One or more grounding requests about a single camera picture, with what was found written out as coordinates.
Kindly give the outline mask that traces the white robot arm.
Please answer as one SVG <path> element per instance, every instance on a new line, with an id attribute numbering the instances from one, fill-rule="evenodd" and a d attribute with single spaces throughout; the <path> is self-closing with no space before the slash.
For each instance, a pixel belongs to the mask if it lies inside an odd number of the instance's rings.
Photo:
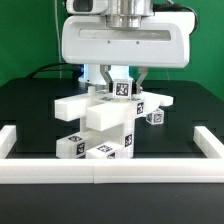
<path id="1" fill-rule="evenodd" d="M 183 68 L 189 63 L 196 12 L 154 0 L 67 0 L 62 56 L 69 64 L 95 66 L 113 85 L 115 66 L 136 66 L 145 78 L 150 67 Z"/>

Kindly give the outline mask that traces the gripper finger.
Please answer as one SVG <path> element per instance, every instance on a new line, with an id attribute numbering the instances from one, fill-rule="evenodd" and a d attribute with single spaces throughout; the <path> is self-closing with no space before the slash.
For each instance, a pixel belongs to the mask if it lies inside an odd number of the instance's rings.
<path id="1" fill-rule="evenodd" d="M 101 65 L 100 66 L 100 73 L 104 79 L 104 81 L 106 82 L 106 88 L 109 89 L 113 80 L 112 77 L 110 75 L 110 70 L 111 70 L 111 66 L 110 65 Z"/>
<path id="2" fill-rule="evenodd" d="M 140 74 L 139 78 L 132 84 L 132 90 L 134 94 L 139 94 L 141 92 L 141 84 L 145 80 L 148 74 L 148 67 L 139 67 L 138 73 Z"/>

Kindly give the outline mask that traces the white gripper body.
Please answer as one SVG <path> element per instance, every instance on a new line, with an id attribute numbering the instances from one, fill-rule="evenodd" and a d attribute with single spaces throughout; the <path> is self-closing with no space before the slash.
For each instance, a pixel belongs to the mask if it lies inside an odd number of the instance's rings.
<path id="1" fill-rule="evenodd" d="M 62 56 L 71 64 L 183 68 L 195 12 L 153 0 L 67 0 Z"/>

